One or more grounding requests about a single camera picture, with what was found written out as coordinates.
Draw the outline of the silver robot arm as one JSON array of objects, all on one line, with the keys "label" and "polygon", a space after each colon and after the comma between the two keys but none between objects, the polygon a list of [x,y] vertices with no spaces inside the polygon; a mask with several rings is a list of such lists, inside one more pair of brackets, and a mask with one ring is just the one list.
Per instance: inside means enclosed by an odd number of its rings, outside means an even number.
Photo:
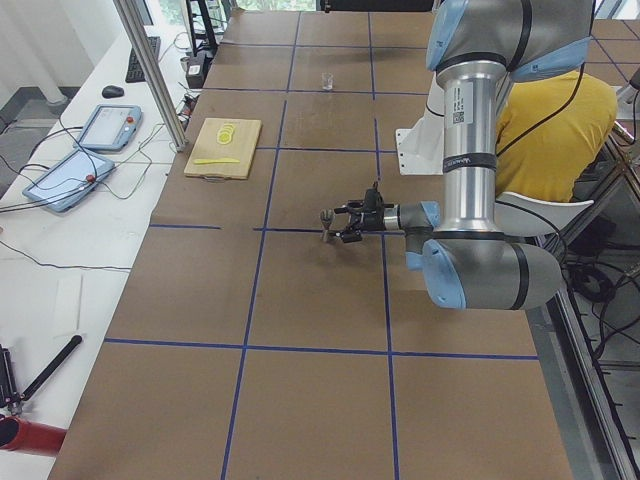
[{"label": "silver robot arm", "polygon": [[588,1],[445,2],[426,55],[444,91],[444,199],[392,205],[370,189],[343,207],[349,220],[338,237],[402,231],[407,266],[443,308],[521,310],[550,300],[562,283],[556,258],[494,220],[498,85],[581,66],[592,22]]}]

